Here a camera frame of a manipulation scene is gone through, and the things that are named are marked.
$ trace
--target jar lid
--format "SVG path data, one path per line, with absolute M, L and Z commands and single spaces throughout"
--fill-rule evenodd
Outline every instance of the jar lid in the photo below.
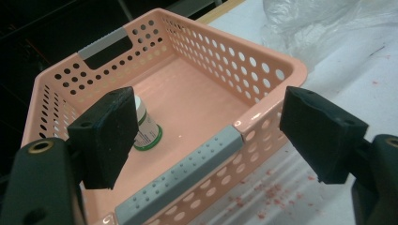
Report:
M 137 111 L 137 119 L 138 121 L 140 121 L 145 115 L 146 107 L 140 97 L 134 95 L 134 99 L 135 99 L 135 110 Z

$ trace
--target white table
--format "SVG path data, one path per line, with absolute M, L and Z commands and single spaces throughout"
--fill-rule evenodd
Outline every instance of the white table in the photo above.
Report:
M 246 0 L 209 25 L 261 44 L 264 24 L 262 0 Z M 398 135 L 396 27 L 353 32 L 303 84 L 369 124 L 368 141 L 381 133 Z M 353 181 L 319 184 L 289 143 L 191 224 L 352 225 Z

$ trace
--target basket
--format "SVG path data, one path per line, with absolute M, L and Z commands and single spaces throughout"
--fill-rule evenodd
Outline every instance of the basket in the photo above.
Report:
M 92 66 L 126 38 L 129 49 Z M 155 9 L 37 76 L 23 145 L 67 139 L 67 126 L 105 93 L 132 86 L 163 137 L 149 151 L 131 149 L 114 190 L 83 190 L 87 219 L 117 207 L 120 223 L 186 224 L 287 142 L 278 129 L 285 87 L 306 72 L 295 58 Z M 187 169 L 192 158 L 204 164 Z M 119 216 L 126 207 L 135 211 Z

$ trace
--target plastic bag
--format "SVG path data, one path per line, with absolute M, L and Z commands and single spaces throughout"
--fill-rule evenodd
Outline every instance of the plastic bag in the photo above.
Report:
M 332 53 L 344 34 L 398 22 L 395 0 L 264 0 L 263 44 L 290 54 L 309 71 Z

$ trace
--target dark background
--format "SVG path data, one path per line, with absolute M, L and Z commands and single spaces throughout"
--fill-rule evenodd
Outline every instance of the dark background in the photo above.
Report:
M 124 0 L 122 8 L 117 0 L 0 0 L 0 209 L 36 76 L 129 18 L 177 1 Z M 199 8 L 190 18 L 214 7 Z

